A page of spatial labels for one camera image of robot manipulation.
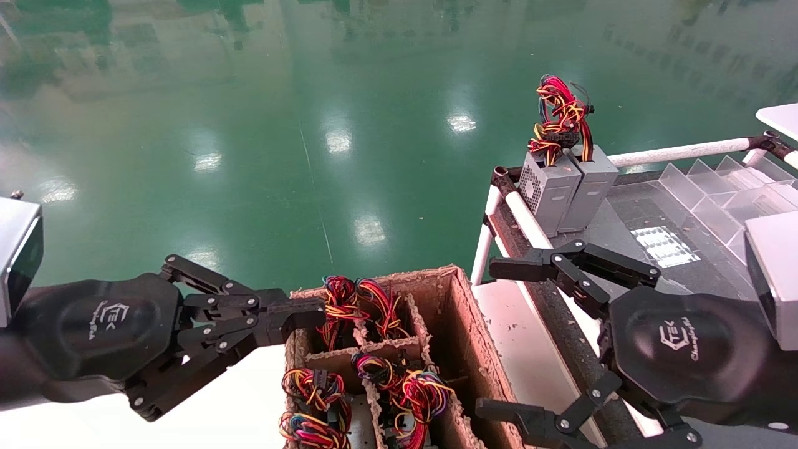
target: colorful wire bundle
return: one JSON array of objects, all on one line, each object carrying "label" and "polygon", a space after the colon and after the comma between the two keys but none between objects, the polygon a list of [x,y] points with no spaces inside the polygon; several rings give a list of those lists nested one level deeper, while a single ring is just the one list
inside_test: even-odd
[{"label": "colorful wire bundle", "polygon": [[553,165],[562,150],[560,143],[547,140],[554,134],[579,132],[583,143],[582,161],[591,161],[593,158],[593,136],[586,120],[587,114],[592,111],[590,98],[582,87],[575,83],[571,85],[587,98],[588,104],[579,100],[562,79],[552,75],[540,78],[538,111],[543,124],[535,124],[535,136],[529,140],[527,147],[533,153],[545,151],[546,166]]},{"label": "colorful wire bundle", "polygon": [[339,430],[349,430],[352,423],[352,405],[344,398],[344,380],[340,375],[327,373],[326,387],[322,389],[314,384],[313,370],[296,368],[282,377],[282,389],[288,396],[301,400],[318,411],[327,411],[337,403]]},{"label": "colorful wire bundle", "polygon": [[280,417],[280,434],[286,439],[319,449],[351,449],[346,433],[337,431],[319,419],[287,411]]},{"label": "colorful wire bundle", "polygon": [[358,352],[352,355],[352,366],[361,379],[370,380],[378,390],[391,396],[401,391],[404,376],[388,360]]},{"label": "colorful wire bundle", "polygon": [[454,393],[434,372],[414,371],[406,373],[401,385],[401,398],[395,403],[403,410],[394,420],[399,431],[402,416],[413,416],[413,426],[399,431],[399,443],[404,449],[421,449],[433,417],[446,409],[448,398]]},{"label": "colorful wire bundle", "polygon": [[380,311],[381,317],[374,322],[377,333],[384,339],[407,338],[410,334],[401,326],[397,315],[397,305],[401,296],[393,298],[393,294],[386,293],[373,279],[360,279],[357,282],[358,295],[368,300]]},{"label": "colorful wire bundle", "polygon": [[[352,355],[352,366],[363,379],[368,379],[389,396],[390,403],[401,410],[393,421],[397,440],[403,449],[421,449],[433,417],[445,410],[454,392],[437,374],[430,371],[400,372],[382,357],[359,352]],[[403,418],[413,417],[413,425],[405,429]]]},{"label": "colorful wire bundle", "polygon": [[341,321],[369,318],[369,315],[355,304],[357,296],[353,281],[344,276],[327,276],[323,281],[327,290],[325,307],[327,321],[316,330],[322,334],[327,351],[333,351],[341,330]]}]

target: power supply unit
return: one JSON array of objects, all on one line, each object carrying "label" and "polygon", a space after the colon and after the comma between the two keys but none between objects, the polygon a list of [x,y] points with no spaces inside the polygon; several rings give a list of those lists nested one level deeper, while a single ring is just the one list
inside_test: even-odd
[{"label": "power supply unit", "polygon": [[779,346],[798,351],[798,211],[745,221],[745,264]]},{"label": "power supply unit", "polygon": [[519,192],[546,236],[557,235],[581,178],[579,169],[568,157],[561,156],[554,165],[544,167],[542,157],[527,151]]},{"label": "power supply unit", "polygon": [[579,169],[582,180],[571,200],[571,206],[559,223],[560,232],[578,232],[584,230],[593,221],[599,206],[610,191],[610,187],[618,178],[618,167],[613,164],[598,145],[593,145],[593,160],[582,162],[576,156],[582,154],[582,146],[576,145],[565,154]]}]

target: white tube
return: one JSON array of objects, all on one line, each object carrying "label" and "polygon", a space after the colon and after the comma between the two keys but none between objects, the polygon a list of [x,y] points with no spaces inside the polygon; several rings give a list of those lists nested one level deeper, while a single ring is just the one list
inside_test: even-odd
[{"label": "white tube", "polygon": [[669,162],[676,161],[677,159],[709,156],[711,154],[745,151],[746,149],[749,149],[750,145],[751,144],[747,137],[741,137],[727,141],[706,142],[695,145],[650,149],[648,151],[638,151],[636,153],[615,154],[609,156],[609,158],[616,167],[621,168],[632,165],[653,164],[656,162]]},{"label": "white tube", "polygon": [[[501,202],[501,192],[491,185],[488,190],[488,203],[485,205],[485,215],[491,216],[496,213],[496,208]],[[474,256],[474,267],[471,270],[471,285],[482,284],[482,276],[485,273],[485,264],[488,262],[488,253],[491,249],[491,229],[485,224],[480,230],[480,240],[476,244],[476,255]]]},{"label": "white tube", "polygon": [[523,232],[523,236],[529,240],[529,244],[537,249],[551,249],[551,242],[546,237],[546,233],[540,228],[538,221],[529,212],[527,203],[523,202],[521,195],[515,191],[510,192],[504,200],[510,206],[512,215],[516,219],[521,232]]},{"label": "white tube", "polygon": [[485,264],[488,262],[488,252],[491,249],[491,229],[482,225],[480,241],[476,244],[474,268],[471,269],[471,285],[481,285],[482,276],[485,274]]},{"label": "white tube", "polygon": [[787,156],[784,156],[784,162],[787,162],[789,166],[798,170],[798,151],[787,153]]}]

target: clear acrylic organizer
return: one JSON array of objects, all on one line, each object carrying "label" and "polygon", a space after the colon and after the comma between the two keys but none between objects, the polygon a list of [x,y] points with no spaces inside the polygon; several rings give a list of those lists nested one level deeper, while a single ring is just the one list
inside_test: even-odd
[{"label": "clear acrylic organizer", "polygon": [[746,220],[798,210],[795,177],[766,157],[727,156],[715,170],[695,161],[687,174],[668,164],[659,182],[743,263]]}]

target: cardboard box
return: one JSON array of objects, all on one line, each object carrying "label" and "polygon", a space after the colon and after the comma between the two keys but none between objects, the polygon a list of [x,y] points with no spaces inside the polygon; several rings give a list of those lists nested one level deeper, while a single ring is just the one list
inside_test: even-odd
[{"label": "cardboard box", "polygon": [[[315,330],[297,330],[286,343],[286,370],[324,369],[337,372],[352,395],[365,392],[371,409],[377,448],[387,449],[383,430],[377,423],[380,407],[377,389],[359,379],[350,366],[355,352],[368,352],[389,358],[405,351],[411,360],[434,366],[456,394],[447,410],[437,416],[430,428],[433,444],[440,449],[523,449],[518,431],[508,423],[487,421],[474,416],[477,398],[517,402],[501,366],[484,318],[471,293],[471,284],[461,268],[453,265],[396,273],[375,279],[386,291],[403,296],[400,317],[411,330],[410,338],[369,342],[363,322],[351,331],[356,347],[333,352],[315,352]],[[324,296],[324,289],[292,292],[292,298]],[[289,411],[296,411],[286,398]],[[352,441],[358,449],[358,441]],[[297,443],[286,445],[299,449]]]}]

